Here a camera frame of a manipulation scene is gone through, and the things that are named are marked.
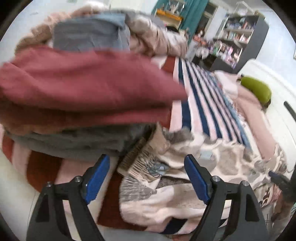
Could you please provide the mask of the grey folded garment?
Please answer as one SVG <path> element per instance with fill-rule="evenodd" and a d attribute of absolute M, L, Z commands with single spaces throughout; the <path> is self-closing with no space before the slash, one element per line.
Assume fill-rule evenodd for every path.
<path fill-rule="evenodd" d="M 121 156 L 141 139 L 147 138 L 155 124 L 93 126 L 63 130 L 54 134 L 29 133 L 24 136 L 6 131 L 16 143 L 36 152 L 63 159 L 96 161 L 102 154 Z"/>

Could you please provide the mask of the dark bookshelf with items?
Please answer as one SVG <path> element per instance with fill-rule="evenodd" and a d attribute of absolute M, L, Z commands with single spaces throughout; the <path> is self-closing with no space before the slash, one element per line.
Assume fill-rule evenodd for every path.
<path fill-rule="evenodd" d="M 255 59 L 267 36 L 269 26 L 263 16 L 228 16 L 211 40 L 201 40 L 192 62 L 209 70 L 238 73 Z"/>

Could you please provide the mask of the white bed headboard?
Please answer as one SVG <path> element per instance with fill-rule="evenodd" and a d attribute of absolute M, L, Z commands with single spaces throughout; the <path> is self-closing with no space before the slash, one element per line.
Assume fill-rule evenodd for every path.
<path fill-rule="evenodd" d="M 283 85 L 284 78 L 264 65 L 251 59 L 241 68 L 240 74 L 251 76 L 264 83 L 271 89 L 271 104 L 266 111 L 266 117 L 271 126 L 271 132 L 285 151 L 287 163 L 291 168 L 295 164 L 295 96 Z"/>

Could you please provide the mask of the blue denim folded garment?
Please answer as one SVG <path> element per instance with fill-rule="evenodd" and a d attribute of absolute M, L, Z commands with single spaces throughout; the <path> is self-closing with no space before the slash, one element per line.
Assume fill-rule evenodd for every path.
<path fill-rule="evenodd" d="M 125 14 L 100 13 L 59 22 L 53 28 L 53 48 L 84 52 L 91 49 L 130 49 Z"/>

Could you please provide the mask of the teal curtain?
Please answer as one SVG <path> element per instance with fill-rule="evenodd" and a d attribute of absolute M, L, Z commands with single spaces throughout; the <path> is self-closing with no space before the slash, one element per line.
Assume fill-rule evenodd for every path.
<path fill-rule="evenodd" d="M 208 0 L 188 0 L 188 1 L 157 1 L 152 9 L 152 14 L 155 15 L 157 9 L 164 7 L 164 10 L 172 10 L 172 5 L 176 5 L 177 16 L 182 18 L 179 26 L 180 30 L 188 30 L 188 43 L 191 42 L 197 26 L 201 20 L 204 10 L 208 4 Z"/>

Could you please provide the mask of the yellow topped white shelf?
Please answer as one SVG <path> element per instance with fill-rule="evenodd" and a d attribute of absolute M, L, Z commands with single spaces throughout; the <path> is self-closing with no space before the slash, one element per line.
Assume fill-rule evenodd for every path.
<path fill-rule="evenodd" d="M 161 9 L 157 9 L 154 15 L 160 18 L 166 25 L 173 26 L 177 29 L 180 27 L 183 20 L 181 16 L 173 15 L 168 11 L 164 11 Z"/>

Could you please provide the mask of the pink striped duvet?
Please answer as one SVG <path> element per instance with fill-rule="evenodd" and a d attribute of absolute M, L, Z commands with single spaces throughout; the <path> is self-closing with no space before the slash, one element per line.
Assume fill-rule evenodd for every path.
<path fill-rule="evenodd" d="M 133 10 L 110 10 L 107 5 L 99 1 L 87 1 L 81 7 L 71 13 L 53 13 L 37 25 L 31 28 L 30 33 L 22 37 L 15 47 L 15 53 L 23 49 L 46 44 L 53 36 L 53 29 L 62 20 L 74 17 L 91 16 L 99 13 L 123 13 L 127 26 L 127 39 L 132 51 L 147 56 L 169 55 L 185 57 L 188 44 L 187 39 L 179 33 L 166 30 L 164 23 L 154 17 Z"/>

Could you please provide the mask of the maroon folded garment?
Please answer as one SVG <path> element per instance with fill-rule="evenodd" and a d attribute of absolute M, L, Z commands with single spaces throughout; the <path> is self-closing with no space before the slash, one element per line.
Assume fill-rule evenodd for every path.
<path fill-rule="evenodd" d="M 25 49 L 1 66 L 1 124 L 10 132 L 165 121 L 183 85 L 130 51 Z"/>

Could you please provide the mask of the cream patterned pajama pant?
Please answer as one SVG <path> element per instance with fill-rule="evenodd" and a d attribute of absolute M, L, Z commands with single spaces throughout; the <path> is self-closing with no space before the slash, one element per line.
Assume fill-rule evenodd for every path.
<path fill-rule="evenodd" d="M 264 160 L 233 141 L 212 141 L 188 128 L 169 132 L 156 126 L 149 139 L 139 140 L 118 166 L 123 177 L 119 210 L 124 221 L 160 233 L 173 219 L 183 219 L 185 223 L 176 234 L 195 229 L 206 206 L 196 196 L 185 171 L 188 154 L 225 182 L 249 182 L 263 205 L 269 204 L 268 172 L 284 173 L 287 169 L 285 153 L 279 146 L 270 159 Z"/>

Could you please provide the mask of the striped plush bed blanket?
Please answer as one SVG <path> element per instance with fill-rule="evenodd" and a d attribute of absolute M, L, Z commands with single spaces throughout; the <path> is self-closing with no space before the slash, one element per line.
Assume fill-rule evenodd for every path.
<path fill-rule="evenodd" d="M 159 126 L 169 132 L 188 128 L 191 133 L 204 134 L 212 141 L 233 141 L 251 150 L 246 129 L 243 128 L 236 109 L 223 93 L 218 80 L 203 68 L 181 59 L 172 60 L 169 65 L 170 74 L 185 86 L 188 99 L 182 103 L 174 103 L 170 121 Z M 143 226 L 124 221 L 120 214 L 119 188 L 123 177 L 117 169 L 129 152 L 121 158 L 111 159 L 111 170 L 107 174 L 103 191 L 105 210 L 100 213 L 98 222 L 108 227 L 149 232 Z M 173 219 L 162 233 L 177 235 L 176 230 L 184 223 L 183 219 Z"/>

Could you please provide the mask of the glass display case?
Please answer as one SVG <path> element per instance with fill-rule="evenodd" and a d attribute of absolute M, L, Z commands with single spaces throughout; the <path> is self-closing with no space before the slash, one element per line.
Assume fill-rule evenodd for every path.
<path fill-rule="evenodd" d="M 185 7 L 185 1 L 170 0 L 166 4 L 165 10 L 172 14 L 179 14 L 184 7 Z"/>

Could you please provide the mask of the green plush toy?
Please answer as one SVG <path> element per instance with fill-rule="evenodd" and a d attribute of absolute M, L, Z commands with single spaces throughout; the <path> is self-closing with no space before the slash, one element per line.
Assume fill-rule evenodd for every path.
<path fill-rule="evenodd" d="M 253 77 L 241 77 L 241 85 L 250 90 L 259 100 L 262 106 L 268 106 L 271 103 L 272 92 L 269 86 Z"/>

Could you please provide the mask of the pink striped pillow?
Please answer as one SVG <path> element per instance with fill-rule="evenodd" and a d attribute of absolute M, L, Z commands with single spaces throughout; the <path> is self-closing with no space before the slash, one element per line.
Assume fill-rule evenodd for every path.
<path fill-rule="evenodd" d="M 238 75 L 221 70 L 214 71 L 214 76 L 220 82 L 223 92 L 232 100 L 241 120 L 246 124 L 253 152 L 260 154 L 263 160 L 283 157 L 279 144 L 274 139 L 270 125 L 257 97 L 242 86 Z"/>

